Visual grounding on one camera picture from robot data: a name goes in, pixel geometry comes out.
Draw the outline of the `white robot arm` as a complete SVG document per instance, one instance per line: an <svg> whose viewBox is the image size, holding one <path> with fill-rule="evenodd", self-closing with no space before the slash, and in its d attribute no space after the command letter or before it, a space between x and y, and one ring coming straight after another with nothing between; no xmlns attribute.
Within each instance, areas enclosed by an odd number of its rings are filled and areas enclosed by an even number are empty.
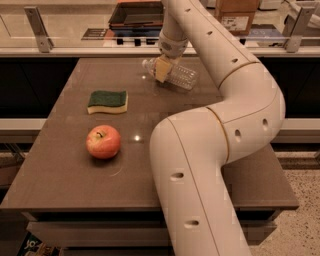
<svg viewBox="0 0 320 256"><path fill-rule="evenodd" d="M150 161L175 256L251 256L221 169L265 147L285 101L264 65L199 0L161 0L159 48L169 60L191 44L222 95L154 128Z"/></svg>

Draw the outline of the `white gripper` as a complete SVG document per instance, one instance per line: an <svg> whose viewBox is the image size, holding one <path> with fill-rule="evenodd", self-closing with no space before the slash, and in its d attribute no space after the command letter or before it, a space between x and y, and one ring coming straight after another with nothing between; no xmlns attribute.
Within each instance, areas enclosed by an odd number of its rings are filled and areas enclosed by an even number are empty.
<svg viewBox="0 0 320 256"><path fill-rule="evenodd" d="M155 78L163 83L169 74L173 63L168 59L177 59L183 55L187 47L187 39L173 40L164 34L163 31L160 32L158 47L160 52L165 55L160 56L156 59L155 63Z"/></svg>

